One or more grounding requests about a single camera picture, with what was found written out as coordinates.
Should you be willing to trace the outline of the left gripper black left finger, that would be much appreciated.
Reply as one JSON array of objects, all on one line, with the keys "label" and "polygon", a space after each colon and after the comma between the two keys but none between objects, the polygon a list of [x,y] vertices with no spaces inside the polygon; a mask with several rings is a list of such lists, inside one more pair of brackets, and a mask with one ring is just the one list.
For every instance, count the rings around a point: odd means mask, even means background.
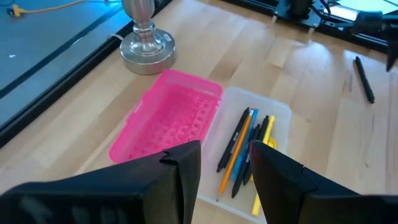
[{"label": "left gripper black left finger", "polygon": [[0,224],[191,224],[201,142],[0,195]]}]

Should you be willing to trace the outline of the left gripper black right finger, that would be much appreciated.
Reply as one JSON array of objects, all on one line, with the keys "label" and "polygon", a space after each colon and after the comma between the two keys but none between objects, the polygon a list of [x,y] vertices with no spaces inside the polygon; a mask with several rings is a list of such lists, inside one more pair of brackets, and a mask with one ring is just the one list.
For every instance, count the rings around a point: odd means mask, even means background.
[{"label": "left gripper black right finger", "polygon": [[398,224],[398,195],[362,195],[258,140],[251,169],[267,224]]}]

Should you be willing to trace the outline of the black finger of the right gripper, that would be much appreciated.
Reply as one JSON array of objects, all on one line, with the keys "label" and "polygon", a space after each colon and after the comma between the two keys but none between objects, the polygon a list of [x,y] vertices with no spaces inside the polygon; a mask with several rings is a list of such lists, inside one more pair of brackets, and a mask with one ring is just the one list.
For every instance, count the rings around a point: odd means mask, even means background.
[{"label": "black finger of the right gripper", "polygon": [[388,50],[386,71],[389,72],[398,59],[398,29],[386,30]]}]

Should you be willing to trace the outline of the black pen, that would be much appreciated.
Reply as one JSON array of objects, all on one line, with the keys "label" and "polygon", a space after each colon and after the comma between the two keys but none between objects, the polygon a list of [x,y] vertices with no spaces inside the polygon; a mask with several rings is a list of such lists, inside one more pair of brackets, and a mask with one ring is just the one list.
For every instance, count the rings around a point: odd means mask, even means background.
[{"label": "black pen", "polygon": [[243,161],[241,163],[241,167],[240,167],[238,176],[236,178],[236,181],[233,185],[232,195],[231,195],[232,198],[235,198],[235,196],[238,194],[239,188],[240,188],[240,186],[243,182],[244,176],[245,176],[246,167],[248,166],[247,159],[249,157],[249,143],[251,142],[251,140],[256,139],[256,136],[259,134],[260,128],[261,128],[261,125],[257,124],[249,137],[248,143],[246,144],[246,150],[244,153]]},{"label": "black pen", "polygon": [[237,126],[235,127],[235,130],[231,136],[231,139],[229,140],[228,145],[227,145],[226,149],[224,150],[224,153],[218,163],[217,170],[216,170],[217,172],[220,172],[222,169],[224,169],[227,166],[229,159],[232,155],[232,149],[236,143],[237,138],[240,135],[240,132],[241,132],[241,130],[244,126],[244,123],[249,115],[249,112],[250,112],[250,107],[247,107],[243,111],[243,114],[240,117]]},{"label": "black pen", "polygon": [[368,79],[366,77],[362,61],[361,61],[361,59],[358,56],[356,56],[356,58],[355,58],[355,64],[356,64],[357,69],[358,69],[358,75],[359,75],[359,77],[361,79],[361,82],[363,84],[363,88],[364,88],[364,92],[365,92],[366,98],[367,98],[367,100],[368,100],[368,102],[370,104],[374,104],[375,103],[374,93],[373,93],[373,91],[371,89],[371,86],[370,86],[370,84],[368,82]]}]

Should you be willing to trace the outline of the blue pen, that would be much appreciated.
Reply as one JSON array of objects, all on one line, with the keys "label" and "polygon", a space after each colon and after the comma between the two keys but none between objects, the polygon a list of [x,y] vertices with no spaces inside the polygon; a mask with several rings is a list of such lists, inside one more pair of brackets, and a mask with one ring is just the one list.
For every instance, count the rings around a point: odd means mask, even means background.
[{"label": "blue pen", "polygon": [[258,109],[256,109],[256,108],[253,109],[251,111],[251,113],[250,113],[250,118],[251,118],[250,119],[250,123],[249,123],[249,126],[247,128],[247,131],[246,131],[242,146],[241,146],[241,148],[239,150],[239,154],[238,154],[238,156],[237,156],[237,158],[235,160],[234,167],[233,167],[233,169],[231,171],[231,175],[229,177],[230,180],[236,180],[236,178],[237,178],[237,176],[239,174],[239,170],[240,170],[241,164],[243,163],[244,155],[246,154],[246,151],[247,151],[247,148],[248,148],[248,143],[249,143],[249,140],[250,140],[250,136],[251,136],[251,134],[253,132],[253,129],[254,129],[254,125],[255,125],[255,122],[256,122],[256,119],[257,119],[257,114],[258,114]]}]

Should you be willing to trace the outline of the orange wooden pencil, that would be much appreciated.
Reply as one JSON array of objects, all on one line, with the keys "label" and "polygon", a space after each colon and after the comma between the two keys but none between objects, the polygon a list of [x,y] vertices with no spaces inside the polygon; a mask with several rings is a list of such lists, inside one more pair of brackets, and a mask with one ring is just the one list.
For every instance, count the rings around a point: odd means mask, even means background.
[{"label": "orange wooden pencil", "polygon": [[235,160],[236,160],[236,158],[237,158],[237,156],[239,154],[239,150],[240,150],[240,148],[242,146],[242,143],[243,143],[247,128],[248,128],[249,123],[250,123],[250,119],[251,119],[250,118],[250,113],[251,113],[251,111],[252,111],[252,109],[250,109],[249,115],[248,115],[248,117],[247,117],[247,119],[246,119],[246,121],[244,123],[244,126],[243,126],[243,128],[242,128],[242,130],[240,132],[240,135],[237,138],[236,143],[235,143],[235,145],[234,145],[234,147],[232,149],[232,155],[231,155],[231,157],[229,159],[229,162],[228,162],[227,166],[225,167],[226,168],[226,173],[225,173],[225,175],[223,177],[223,180],[221,181],[221,184],[219,186],[219,189],[218,189],[219,194],[223,194],[224,193],[225,188],[226,188],[226,186],[228,184],[229,177],[231,175],[231,171],[232,171],[232,169],[234,167]]}]

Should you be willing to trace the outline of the dark brown pen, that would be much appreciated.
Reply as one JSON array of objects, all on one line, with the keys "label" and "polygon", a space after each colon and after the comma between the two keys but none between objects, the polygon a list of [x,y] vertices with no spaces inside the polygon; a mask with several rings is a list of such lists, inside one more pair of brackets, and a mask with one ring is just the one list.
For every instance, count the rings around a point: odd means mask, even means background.
[{"label": "dark brown pen", "polygon": [[[259,140],[259,141],[263,140],[268,122],[269,122],[269,116],[266,115],[266,117],[262,121],[259,131],[254,136],[254,140]],[[246,185],[249,182],[249,180],[251,179],[251,176],[252,176],[252,170],[251,170],[250,161],[248,161],[248,165],[246,167],[246,171],[244,174],[243,185]]]}]

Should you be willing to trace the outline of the pink lid clear supply box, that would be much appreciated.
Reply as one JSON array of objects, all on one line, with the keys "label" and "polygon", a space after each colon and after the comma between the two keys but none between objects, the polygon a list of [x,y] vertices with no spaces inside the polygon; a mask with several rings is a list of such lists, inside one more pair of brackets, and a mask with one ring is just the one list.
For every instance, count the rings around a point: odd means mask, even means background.
[{"label": "pink lid clear supply box", "polygon": [[216,167],[248,107],[258,110],[258,124],[267,115],[275,116],[271,137],[277,149],[286,153],[292,118],[287,104],[233,86],[224,90],[203,78],[166,70],[127,117],[109,158],[118,164],[200,140],[198,197],[256,224],[266,224],[262,212],[252,214],[256,195],[252,182],[242,186],[235,197],[231,196],[233,182],[228,182],[223,194],[218,191],[224,172],[217,172]]}]

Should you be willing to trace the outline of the white shade silver table lamp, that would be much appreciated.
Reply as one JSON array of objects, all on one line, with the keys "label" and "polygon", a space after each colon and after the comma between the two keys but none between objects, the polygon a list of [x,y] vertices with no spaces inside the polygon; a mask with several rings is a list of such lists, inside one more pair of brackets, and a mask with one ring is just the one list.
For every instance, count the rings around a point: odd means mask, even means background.
[{"label": "white shade silver table lamp", "polygon": [[134,25],[125,36],[120,52],[125,66],[139,75],[154,75],[169,69],[176,61],[175,39],[152,22],[154,0],[122,0]]}]

